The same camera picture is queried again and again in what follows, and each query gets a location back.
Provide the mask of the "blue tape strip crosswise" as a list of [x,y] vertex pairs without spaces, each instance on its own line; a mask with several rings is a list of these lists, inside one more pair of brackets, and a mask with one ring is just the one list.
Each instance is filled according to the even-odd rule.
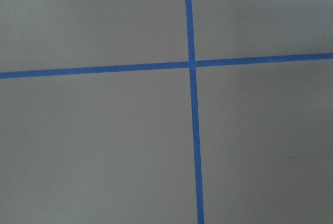
[[[228,66],[228,65],[296,62],[296,61],[328,60],[328,59],[332,59],[332,53],[199,60],[195,62],[195,66],[200,68],[200,67],[215,67],[215,66]],[[190,68],[190,63],[188,61],[178,61],[178,62],[162,62],[162,63],[110,65],[110,66],[101,66],[101,67],[11,71],[11,72],[2,72],[1,79],[4,80],[4,79],[24,78],[24,77],[63,76],[63,75],[112,73],[112,72],[128,72],[128,71],[182,69],[182,68]]]

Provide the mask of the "blue tape strip lengthwise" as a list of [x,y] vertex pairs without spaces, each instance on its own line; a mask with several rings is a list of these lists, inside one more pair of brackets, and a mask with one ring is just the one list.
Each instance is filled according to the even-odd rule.
[[201,147],[200,147],[197,73],[196,73],[196,56],[195,56],[195,39],[194,39],[192,0],[185,0],[185,8],[186,8],[186,25],[187,25],[191,119],[192,119],[192,127],[193,127],[193,149],[194,149],[195,183],[196,183],[197,222],[204,223]]

